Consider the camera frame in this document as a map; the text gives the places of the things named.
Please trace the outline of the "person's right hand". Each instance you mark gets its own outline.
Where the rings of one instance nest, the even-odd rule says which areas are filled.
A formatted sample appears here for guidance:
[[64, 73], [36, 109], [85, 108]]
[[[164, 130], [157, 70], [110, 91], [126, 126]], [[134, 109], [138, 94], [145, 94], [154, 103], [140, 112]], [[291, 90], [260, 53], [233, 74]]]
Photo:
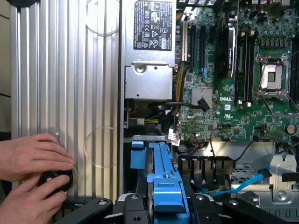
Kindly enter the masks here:
[[40, 173], [33, 174], [9, 193], [0, 205], [2, 224], [47, 224], [60, 210], [66, 200], [65, 192], [49, 194], [67, 184], [69, 177], [61, 175], [37, 186], [40, 176]]

